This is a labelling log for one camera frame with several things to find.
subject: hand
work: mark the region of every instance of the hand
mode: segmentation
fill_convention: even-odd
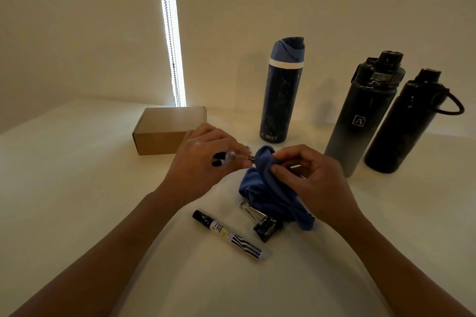
[[[230,149],[239,154],[250,154],[235,138],[208,123],[188,131],[159,188],[175,195],[180,207],[200,198],[224,176],[251,167],[247,159],[231,160],[220,167],[211,165],[215,153]]]
[[[306,145],[283,148],[273,156],[282,164],[274,164],[271,172],[321,221],[338,230],[362,216],[337,160]]]

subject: water bottle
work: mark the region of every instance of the water bottle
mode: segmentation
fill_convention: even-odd
[[[438,83],[440,74],[422,69],[415,80],[405,84],[365,155],[366,165],[382,173],[395,172],[437,113],[463,114],[461,102]],[[439,109],[446,98],[455,102],[459,110]]]
[[[400,68],[403,54],[385,51],[378,58],[367,58],[351,80],[325,155],[337,159],[350,177],[364,155],[396,89],[405,75]]]
[[[304,50],[302,37],[284,38],[274,44],[259,129],[259,136],[266,142],[281,143],[288,135],[304,65]]]

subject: blue cloth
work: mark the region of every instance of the blue cloth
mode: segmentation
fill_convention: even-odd
[[[296,221],[302,230],[311,230],[314,217],[299,202],[296,192],[280,182],[269,170],[273,164],[279,164],[273,153],[274,149],[268,145],[256,152],[256,168],[247,170],[239,193],[258,211],[283,221]]]

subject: cardboard box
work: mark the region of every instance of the cardboard box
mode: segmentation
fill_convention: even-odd
[[[185,133],[206,121],[205,107],[146,108],[132,137],[139,155],[176,153]]]

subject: logo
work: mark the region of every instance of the logo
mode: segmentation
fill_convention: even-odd
[[[361,117],[360,115],[356,115],[354,117],[354,121],[352,122],[352,124],[357,125],[359,127],[363,127],[366,120],[367,119],[365,117]]]

